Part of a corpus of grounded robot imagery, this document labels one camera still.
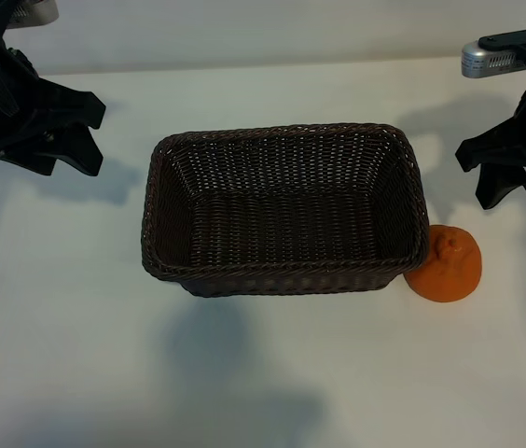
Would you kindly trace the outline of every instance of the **white table surface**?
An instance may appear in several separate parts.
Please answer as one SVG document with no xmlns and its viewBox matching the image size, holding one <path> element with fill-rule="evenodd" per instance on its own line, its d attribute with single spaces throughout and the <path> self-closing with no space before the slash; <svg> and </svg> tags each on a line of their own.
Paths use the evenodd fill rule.
<svg viewBox="0 0 526 448">
<path fill-rule="evenodd" d="M 457 59 L 75 75 L 108 106 L 96 178 L 0 163 L 0 447 L 526 447 L 526 194 L 493 211 L 454 152 L 526 73 Z M 433 223 L 471 231 L 453 304 L 369 293 L 203 300 L 150 277 L 149 157 L 171 133 L 339 121 L 409 136 Z"/>
</svg>

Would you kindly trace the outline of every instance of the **silver sensor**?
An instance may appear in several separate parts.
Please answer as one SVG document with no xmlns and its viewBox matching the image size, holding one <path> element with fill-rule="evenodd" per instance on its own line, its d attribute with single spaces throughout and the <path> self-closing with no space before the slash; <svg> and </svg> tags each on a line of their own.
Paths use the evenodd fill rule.
<svg viewBox="0 0 526 448">
<path fill-rule="evenodd" d="M 462 75 L 465 77 L 494 77 L 505 73 L 526 70 L 526 65 L 516 59 L 513 51 L 488 51 L 478 41 L 462 49 Z"/>
</svg>

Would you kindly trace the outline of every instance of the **white wall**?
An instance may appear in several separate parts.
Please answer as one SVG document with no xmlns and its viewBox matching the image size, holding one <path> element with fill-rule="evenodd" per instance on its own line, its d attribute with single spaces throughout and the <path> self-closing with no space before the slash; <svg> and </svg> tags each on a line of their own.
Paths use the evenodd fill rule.
<svg viewBox="0 0 526 448">
<path fill-rule="evenodd" d="M 13 30 L 43 73 L 458 54 L 526 28 L 526 0 L 58 0 Z"/>
</svg>

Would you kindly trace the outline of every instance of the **orange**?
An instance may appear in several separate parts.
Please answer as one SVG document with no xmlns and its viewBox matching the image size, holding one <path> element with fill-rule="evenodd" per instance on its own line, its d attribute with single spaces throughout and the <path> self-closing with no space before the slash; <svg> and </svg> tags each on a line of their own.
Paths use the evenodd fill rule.
<svg viewBox="0 0 526 448">
<path fill-rule="evenodd" d="M 404 277 L 414 292 L 430 301 L 458 301 L 474 291 L 482 273 L 480 249 L 470 233 L 431 226 L 424 264 Z"/>
</svg>

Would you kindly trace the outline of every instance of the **wicker basket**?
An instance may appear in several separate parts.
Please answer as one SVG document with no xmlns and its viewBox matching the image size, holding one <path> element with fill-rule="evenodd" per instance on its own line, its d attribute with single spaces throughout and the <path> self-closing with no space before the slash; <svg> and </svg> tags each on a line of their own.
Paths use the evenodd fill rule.
<svg viewBox="0 0 526 448">
<path fill-rule="evenodd" d="M 385 287 L 428 250 L 406 136 L 377 124 L 182 133 L 155 149 L 143 265 L 197 296 Z"/>
</svg>

